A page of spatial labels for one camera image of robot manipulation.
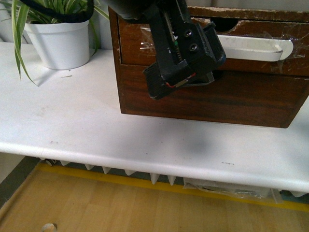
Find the white shelf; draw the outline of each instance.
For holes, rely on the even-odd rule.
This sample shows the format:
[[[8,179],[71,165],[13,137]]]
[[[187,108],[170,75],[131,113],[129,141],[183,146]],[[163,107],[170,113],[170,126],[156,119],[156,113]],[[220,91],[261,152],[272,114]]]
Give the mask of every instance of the white shelf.
[[[13,51],[0,43],[0,152],[309,192],[309,100],[287,129],[123,115],[112,51],[53,71],[24,45],[40,87]]]

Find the wooden drawer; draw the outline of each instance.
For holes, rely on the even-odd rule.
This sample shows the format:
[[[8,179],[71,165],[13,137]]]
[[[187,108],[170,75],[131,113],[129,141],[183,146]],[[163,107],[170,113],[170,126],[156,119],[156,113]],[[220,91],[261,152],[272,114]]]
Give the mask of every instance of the wooden drawer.
[[[195,21],[227,17],[209,8],[190,8]],[[223,34],[291,39],[296,49],[285,61],[264,62],[227,59],[217,71],[219,79],[208,86],[184,87],[154,101],[149,98],[142,71],[155,62],[154,49],[140,49],[151,43],[141,28],[111,14],[113,50],[122,113],[282,127],[290,125],[309,95],[309,24],[304,13],[291,13],[299,22],[290,22],[288,13],[274,21],[269,12],[252,14],[231,11],[236,25]]]

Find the drawer handle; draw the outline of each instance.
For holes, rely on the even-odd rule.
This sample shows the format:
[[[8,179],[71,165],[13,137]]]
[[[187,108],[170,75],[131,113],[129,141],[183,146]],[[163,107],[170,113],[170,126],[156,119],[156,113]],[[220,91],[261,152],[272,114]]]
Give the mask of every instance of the drawer handle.
[[[227,58],[259,61],[286,59],[293,51],[289,40],[218,35]]]

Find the potted plant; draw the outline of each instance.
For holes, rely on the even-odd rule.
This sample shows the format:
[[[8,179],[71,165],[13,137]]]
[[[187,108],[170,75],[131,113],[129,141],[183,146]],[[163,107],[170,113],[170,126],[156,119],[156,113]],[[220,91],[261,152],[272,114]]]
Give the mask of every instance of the potted plant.
[[[92,0],[34,0],[34,2],[59,15],[78,15],[87,11]],[[21,38],[24,30],[28,33],[44,65],[51,69],[72,69],[88,62],[90,57],[88,24],[94,32],[95,52],[98,49],[98,36],[92,19],[85,22],[66,23],[61,20],[61,17],[59,19],[44,14],[20,0],[0,0],[0,3],[11,12],[14,52],[19,76],[22,67],[32,81],[21,56]],[[100,9],[98,0],[95,1],[93,9],[109,19],[108,15]]]

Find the drawer front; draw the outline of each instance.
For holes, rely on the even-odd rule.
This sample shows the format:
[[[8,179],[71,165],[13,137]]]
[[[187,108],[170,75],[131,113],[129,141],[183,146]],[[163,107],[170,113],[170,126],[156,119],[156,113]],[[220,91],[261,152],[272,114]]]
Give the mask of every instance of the drawer front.
[[[154,101],[144,68],[121,65],[117,79],[122,113],[286,128],[309,94],[304,78],[224,71],[211,85],[184,87]]]
[[[205,25],[210,22],[210,18],[200,17],[195,18],[194,21]],[[119,19],[123,64],[148,66],[155,62],[155,49],[152,45],[151,34],[147,31],[148,28],[147,24],[127,24]],[[286,60],[266,62],[228,58],[220,68],[221,70],[309,76],[308,23],[238,20],[231,30],[218,34],[285,39],[291,40],[294,44],[294,50]]]

